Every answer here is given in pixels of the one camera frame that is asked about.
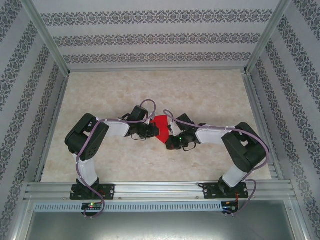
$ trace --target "patterned wallpaper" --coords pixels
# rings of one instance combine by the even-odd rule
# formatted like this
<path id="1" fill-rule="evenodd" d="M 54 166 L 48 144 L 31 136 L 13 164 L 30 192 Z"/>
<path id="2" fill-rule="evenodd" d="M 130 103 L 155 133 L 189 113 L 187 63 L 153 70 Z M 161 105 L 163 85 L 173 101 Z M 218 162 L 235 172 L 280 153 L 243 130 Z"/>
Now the patterned wallpaper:
<path id="1" fill-rule="evenodd" d="M 18 0 L 0 0 L 0 239 L 33 182 L 66 80 Z"/>
<path id="2" fill-rule="evenodd" d="M 245 67 L 279 0 L 35 0 L 71 70 Z"/>
<path id="3" fill-rule="evenodd" d="M 251 73 L 282 171 L 320 239 L 320 6 L 290 3 Z"/>

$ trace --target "red block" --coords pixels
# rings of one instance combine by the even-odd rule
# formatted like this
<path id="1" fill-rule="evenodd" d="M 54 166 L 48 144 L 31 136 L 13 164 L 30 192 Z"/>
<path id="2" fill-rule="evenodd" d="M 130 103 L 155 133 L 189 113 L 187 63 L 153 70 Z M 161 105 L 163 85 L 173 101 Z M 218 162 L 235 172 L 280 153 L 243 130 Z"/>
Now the red block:
<path id="1" fill-rule="evenodd" d="M 155 123 L 159 129 L 159 136 L 156 136 L 164 144 L 169 138 L 168 117 L 166 115 L 155 116 L 150 123 Z"/>

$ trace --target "beige floor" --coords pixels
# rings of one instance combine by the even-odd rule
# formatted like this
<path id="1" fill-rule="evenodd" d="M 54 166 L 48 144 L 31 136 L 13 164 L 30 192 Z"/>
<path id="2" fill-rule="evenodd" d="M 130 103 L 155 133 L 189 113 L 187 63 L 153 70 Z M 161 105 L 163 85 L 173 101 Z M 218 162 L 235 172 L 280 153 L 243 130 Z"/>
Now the beige floor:
<path id="1" fill-rule="evenodd" d="M 85 113 L 117 118 L 148 98 L 156 102 L 157 115 L 168 109 L 176 117 L 187 113 L 196 124 L 247 122 L 257 130 L 238 70 L 71 73 L 42 182 L 76 180 L 75 161 L 64 140 Z M 150 103 L 144 107 L 152 110 Z M 95 158 L 102 182 L 218 180 L 232 164 L 224 146 L 201 144 L 190 152 L 170 151 L 156 138 L 105 138 Z M 271 179 L 268 166 L 251 177 Z"/>

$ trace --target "robotic arm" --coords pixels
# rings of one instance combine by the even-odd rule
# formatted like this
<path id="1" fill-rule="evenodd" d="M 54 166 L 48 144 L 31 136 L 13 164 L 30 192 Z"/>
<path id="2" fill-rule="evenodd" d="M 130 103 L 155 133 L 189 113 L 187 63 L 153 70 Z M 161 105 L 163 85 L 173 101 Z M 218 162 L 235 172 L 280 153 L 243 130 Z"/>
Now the robotic arm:
<path id="1" fill-rule="evenodd" d="M 186 114 L 177 118 L 182 122 L 194 125 Z M 170 129 L 173 135 L 165 143 L 168 150 L 183 149 L 185 152 L 190 143 L 225 145 L 234 165 L 219 179 L 219 189 L 226 196 L 232 192 L 243 178 L 250 173 L 265 157 L 263 146 L 253 137 L 237 131 L 226 129 L 212 129 L 205 123 L 200 123 L 202 128 L 193 127 L 180 122 L 172 122 Z M 258 138 L 255 131 L 245 122 L 234 128 L 246 131 Z"/>
<path id="2" fill-rule="evenodd" d="M 155 123 L 150 123 L 150 121 L 139 123 L 126 123 L 121 121 L 124 119 L 128 122 L 143 121 L 148 114 L 145 108 L 137 105 L 131 114 L 126 114 L 122 118 L 103 121 L 97 126 L 78 162 L 81 177 L 79 176 L 76 182 L 82 192 L 87 195 L 91 194 L 92 197 L 95 196 L 95 194 L 85 186 L 83 181 L 96 191 L 99 188 L 99 178 L 95 170 L 94 156 L 98 152 L 105 137 L 128 137 L 137 134 L 142 140 L 145 140 L 146 138 L 159 135 L 159 129 Z M 88 139 L 86 133 L 91 133 L 98 122 L 98 118 L 87 113 L 66 136 L 64 143 L 68 146 L 69 152 L 72 153 L 75 160 Z"/>

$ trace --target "vented metal strip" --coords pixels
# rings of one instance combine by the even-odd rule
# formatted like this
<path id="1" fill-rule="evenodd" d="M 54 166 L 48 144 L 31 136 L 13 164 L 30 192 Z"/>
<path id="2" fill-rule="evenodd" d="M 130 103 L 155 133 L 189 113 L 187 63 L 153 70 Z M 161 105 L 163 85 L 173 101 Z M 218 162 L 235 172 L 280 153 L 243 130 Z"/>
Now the vented metal strip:
<path id="1" fill-rule="evenodd" d="M 81 212 L 81 202 L 38 202 L 35 204 L 34 212 L 38 213 L 61 213 Z M 109 213 L 131 213 L 131 212 L 208 212 L 222 211 L 220 201 L 202 202 L 108 202 L 104 212 Z"/>

